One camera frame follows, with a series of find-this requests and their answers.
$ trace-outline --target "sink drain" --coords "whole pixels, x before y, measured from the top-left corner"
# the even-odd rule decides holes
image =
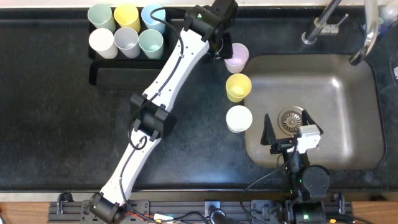
[[[280,112],[278,122],[284,133],[288,135],[297,133],[299,127],[303,125],[302,111],[303,109],[298,106],[290,106]]]

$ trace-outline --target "chrome faucet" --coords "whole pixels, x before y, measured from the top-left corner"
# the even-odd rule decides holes
[[[318,35],[333,35],[338,33],[338,26],[348,17],[347,14],[337,25],[328,25],[326,22],[340,2],[341,0],[332,0],[322,12],[321,16],[314,20],[310,30],[303,33],[302,40],[305,44],[314,44],[315,41],[317,41]],[[363,47],[349,58],[349,63],[352,65],[359,64],[370,53],[379,32],[377,1],[364,0],[364,5],[366,15],[366,38]]]

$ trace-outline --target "sink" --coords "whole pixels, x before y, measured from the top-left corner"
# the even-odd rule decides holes
[[[244,69],[252,90],[244,105],[253,115],[246,150],[260,166],[276,167],[277,156],[260,145],[264,115],[277,139],[301,125],[305,109],[325,132],[307,151],[311,164],[329,169],[368,169],[383,158],[385,145],[372,68],[348,63],[349,55],[263,55]]]

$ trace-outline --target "yellow cup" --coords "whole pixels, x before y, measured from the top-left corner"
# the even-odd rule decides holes
[[[234,103],[242,101],[251,90],[250,78],[243,74],[231,75],[226,81],[226,96]]]
[[[134,4],[122,4],[116,7],[113,14],[121,27],[131,27],[137,32],[141,29],[138,9]]]

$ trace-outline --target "plastic cup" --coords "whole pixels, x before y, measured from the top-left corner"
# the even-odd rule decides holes
[[[247,130],[253,121],[250,110],[245,106],[233,106],[226,114],[226,124],[233,133]]]
[[[163,34],[164,31],[166,30],[166,25],[150,17],[150,13],[154,9],[158,9],[161,7],[163,6],[161,6],[160,4],[148,5],[141,11],[141,17],[142,20],[145,22],[145,25],[148,27],[148,29],[154,29]],[[156,11],[154,12],[153,16],[157,19],[161,19],[164,21],[164,19],[166,18],[166,11],[164,9]]]
[[[231,73],[242,72],[249,59],[249,50],[245,45],[240,43],[233,43],[232,50],[232,58],[224,60],[226,68]]]
[[[115,58],[118,48],[114,44],[113,34],[110,30],[99,28],[94,30],[88,38],[90,47],[98,52],[103,58]]]
[[[144,53],[151,59],[163,56],[163,36],[157,30],[145,30],[138,39],[138,44]]]
[[[137,32],[141,29],[138,9],[134,4],[122,4],[116,7],[114,19],[121,27],[131,27]]]
[[[138,45],[138,33],[130,27],[122,27],[114,33],[114,44],[129,58],[135,58],[141,52]]]
[[[97,28],[105,28],[111,32],[116,30],[112,10],[107,4],[95,4],[88,10],[87,17]]]
[[[242,101],[251,91],[250,78],[243,74],[231,75],[226,81],[226,95],[234,103]]]

